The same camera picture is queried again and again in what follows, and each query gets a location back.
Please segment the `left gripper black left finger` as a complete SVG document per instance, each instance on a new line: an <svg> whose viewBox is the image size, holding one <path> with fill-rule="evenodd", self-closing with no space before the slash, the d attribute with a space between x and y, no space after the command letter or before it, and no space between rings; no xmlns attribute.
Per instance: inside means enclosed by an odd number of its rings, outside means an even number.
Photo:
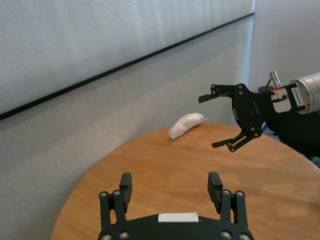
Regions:
<svg viewBox="0 0 320 240"><path fill-rule="evenodd" d="M113 210L116 216L116 222L125 222L126 213L132 195L132 174L125 172L122 174L119 189L112 193L102 191L99 193L100 203L100 221L101 225L111 225L110 212Z"/></svg>

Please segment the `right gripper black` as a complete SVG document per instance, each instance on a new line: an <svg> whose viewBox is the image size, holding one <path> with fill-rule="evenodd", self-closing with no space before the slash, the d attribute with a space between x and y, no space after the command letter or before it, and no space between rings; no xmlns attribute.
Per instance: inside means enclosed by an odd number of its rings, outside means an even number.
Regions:
<svg viewBox="0 0 320 240"><path fill-rule="evenodd" d="M297 104L292 89L297 84L289 84L271 91L254 93L244 84L210 86L210 94L198 97L199 103L204 103L219 97L234 99L234 113L242 130L234 138L214 142L213 148L226 146L230 152L235 152L254 138L262 134L262 124L271 119L284 117L302 109Z"/></svg>

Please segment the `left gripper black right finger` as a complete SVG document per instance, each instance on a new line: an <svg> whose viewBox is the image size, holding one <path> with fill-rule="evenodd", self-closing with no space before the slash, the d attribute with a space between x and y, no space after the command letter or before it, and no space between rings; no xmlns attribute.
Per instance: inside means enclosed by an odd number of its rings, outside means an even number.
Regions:
<svg viewBox="0 0 320 240"><path fill-rule="evenodd" d="M232 212L234 224L247 226L246 194L243 191L232 193L224 189L217 172L208 173L207 190L216 212L220 215L220 221L230 223Z"/></svg>

